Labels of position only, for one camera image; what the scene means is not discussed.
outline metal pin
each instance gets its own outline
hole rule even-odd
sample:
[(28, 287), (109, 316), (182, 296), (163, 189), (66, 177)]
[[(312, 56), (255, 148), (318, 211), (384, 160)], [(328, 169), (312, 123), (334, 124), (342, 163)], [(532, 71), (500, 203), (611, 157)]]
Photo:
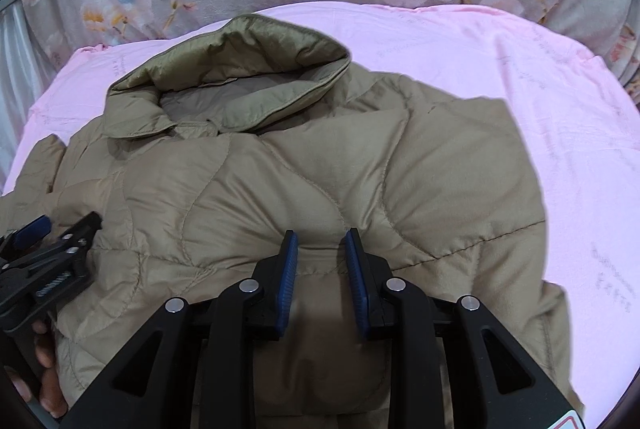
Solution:
[(174, 297), (173, 299), (169, 299), (166, 303), (164, 303), (164, 309), (171, 314), (176, 314), (183, 308), (184, 301), (179, 297)]
[(255, 279), (245, 279), (240, 283), (240, 289), (246, 293), (255, 292), (259, 287), (260, 283)]
[(386, 287), (394, 292), (401, 292), (406, 288), (406, 283), (404, 282), (404, 279), (392, 277), (391, 279), (386, 280)]
[(462, 301), (460, 301), (460, 304), (462, 304), (462, 307), (465, 310), (469, 310), (470, 312), (478, 310), (478, 308), (480, 307), (480, 301), (473, 297), (473, 295), (467, 295), (463, 297)]

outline blue gripper pad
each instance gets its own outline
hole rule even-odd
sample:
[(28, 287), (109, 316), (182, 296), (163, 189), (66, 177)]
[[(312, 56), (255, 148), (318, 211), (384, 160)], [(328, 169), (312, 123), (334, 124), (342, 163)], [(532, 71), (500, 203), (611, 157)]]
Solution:
[(351, 299), (353, 300), (353, 310), (356, 317), (356, 324), (362, 336), (367, 339), (370, 330), (369, 324), (369, 296), (364, 284), (362, 266), (358, 258), (353, 234), (347, 232), (345, 236), (345, 258), (349, 271), (349, 284), (351, 287)]
[(27, 250), (51, 232), (51, 220), (47, 216), (34, 219), (15, 233), (14, 249)]
[(289, 324), (289, 312), (293, 298), (293, 284), (296, 280), (296, 267), (298, 265), (298, 236), (291, 233), (289, 245), (286, 247), (285, 262), (282, 268), (280, 287), (276, 294), (276, 331), (282, 337)]

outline jacket collar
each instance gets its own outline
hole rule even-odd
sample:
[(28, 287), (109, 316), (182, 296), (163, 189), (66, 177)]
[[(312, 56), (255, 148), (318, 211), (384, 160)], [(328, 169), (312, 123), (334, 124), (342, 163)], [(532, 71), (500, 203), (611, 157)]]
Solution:
[[(317, 102), (351, 62), (348, 50), (314, 30), (259, 15), (231, 19), (220, 30), (188, 39), (149, 59), (111, 86), (104, 110), (110, 138), (141, 138), (181, 125), (159, 102), (168, 91), (294, 70), (301, 80), (263, 89), (233, 101), (212, 120), (219, 132), (266, 126)], [(210, 124), (202, 124), (210, 130)]]

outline finger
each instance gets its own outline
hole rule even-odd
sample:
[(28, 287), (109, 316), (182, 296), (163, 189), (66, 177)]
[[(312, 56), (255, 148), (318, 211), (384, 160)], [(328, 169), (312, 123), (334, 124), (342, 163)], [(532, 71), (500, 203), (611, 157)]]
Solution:
[(4, 370), (9, 376), (9, 378), (11, 379), (11, 382), (13, 382), (14, 388), (17, 389), (22, 399), (25, 402), (30, 401), (31, 398), (33, 398), (33, 395), (31, 394), (31, 389), (29, 389), (29, 386), (27, 385), (27, 383), (24, 382), (23, 379), (18, 377), (18, 374), (10, 367), (5, 366)]
[(40, 403), (44, 409), (51, 413), (53, 418), (60, 418), (68, 409), (65, 397), (60, 389), (58, 374), (54, 368), (45, 369), (42, 374)]
[(56, 365), (56, 349), (53, 336), (50, 333), (35, 336), (36, 359), (44, 367)]
[(44, 321), (40, 320), (34, 321), (34, 323), (31, 325), (31, 328), (34, 332), (39, 333), (40, 335), (44, 335), (44, 333), (47, 333), (49, 331)]

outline pink sheet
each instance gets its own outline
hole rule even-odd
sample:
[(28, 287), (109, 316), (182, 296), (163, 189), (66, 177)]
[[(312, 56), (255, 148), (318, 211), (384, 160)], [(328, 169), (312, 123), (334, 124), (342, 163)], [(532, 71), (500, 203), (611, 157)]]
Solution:
[[(306, 3), (263, 12), (321, 30), (371, 70), (402, 72), (461, 97), (504, 98), (548, 214), (546, 278), (567, 289), (572, 381), (595, 428), (640, 365), (640, 116), (599, 57), (573, 40), (478, 6), (416, 11)], [(76, 52), (33, 105), (4, 191), (32, 146), (64, 141), (102, 113), (109, 85), (171, 41)]]

